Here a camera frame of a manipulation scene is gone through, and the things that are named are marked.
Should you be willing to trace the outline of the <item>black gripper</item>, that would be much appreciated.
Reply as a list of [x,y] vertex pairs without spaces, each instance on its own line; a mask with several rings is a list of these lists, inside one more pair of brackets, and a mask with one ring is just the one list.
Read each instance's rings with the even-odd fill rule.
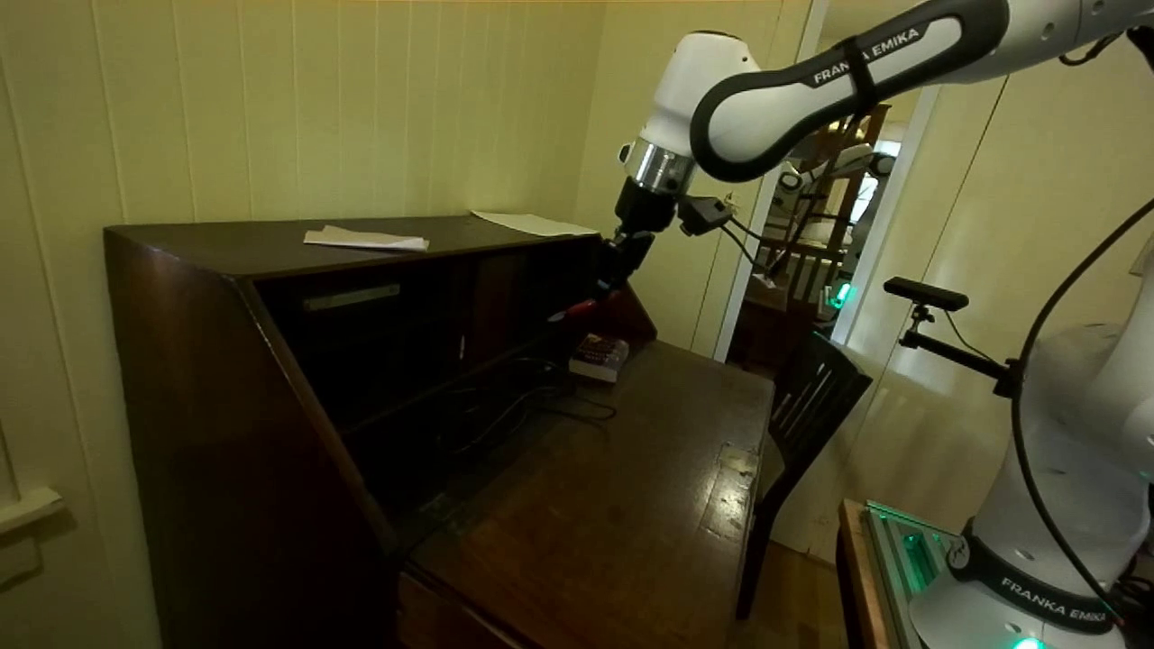
[[733,207],[711,196],[663,196],[623,182],[618,200],[618,231],[594,261],[594,290],[561,311],[577,325],[594,316],[619,286],[641,266],[651,243],[681,225],[686,235],[705,235],[733,215]]

